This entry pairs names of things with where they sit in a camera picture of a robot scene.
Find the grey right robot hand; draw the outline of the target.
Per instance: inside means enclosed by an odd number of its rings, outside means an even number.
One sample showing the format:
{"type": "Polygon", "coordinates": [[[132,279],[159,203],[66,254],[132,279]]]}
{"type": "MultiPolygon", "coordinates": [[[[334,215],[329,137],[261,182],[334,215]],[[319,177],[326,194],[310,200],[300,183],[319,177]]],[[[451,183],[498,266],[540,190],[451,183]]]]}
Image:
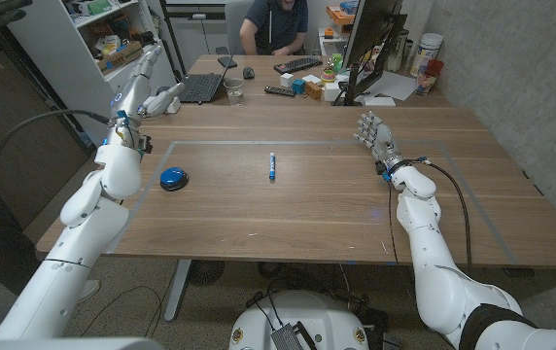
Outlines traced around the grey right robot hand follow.
{"type": "Polygon", "coordinates": [[[372,111],[361,114],[358,131],[354,138],[371,150],[373,157],[381,161],[387,169],[403,161],[395,145],[391,129],[372,111]]]}

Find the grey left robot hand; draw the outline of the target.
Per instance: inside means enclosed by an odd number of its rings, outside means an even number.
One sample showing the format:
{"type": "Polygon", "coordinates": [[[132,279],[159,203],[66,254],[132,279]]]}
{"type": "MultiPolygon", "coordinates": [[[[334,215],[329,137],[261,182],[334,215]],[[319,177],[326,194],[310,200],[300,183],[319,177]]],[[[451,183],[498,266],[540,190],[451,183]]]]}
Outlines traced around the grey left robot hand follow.
{"type": "Polygon", "coordinates": [[[155,49],[143,54],[139,62],[133,66],[126,83],[110,103],[111,115],[114,119],[119,117],[120,111],[124,111],[130,120],[140,125],[145,117],[151,118],[164,114],[177,95],[185,90],[185,84],[178,83],[147,102],[151,92],[150,79],[153,66],[161,52],[162,47],[157,45],[155,49]]]}

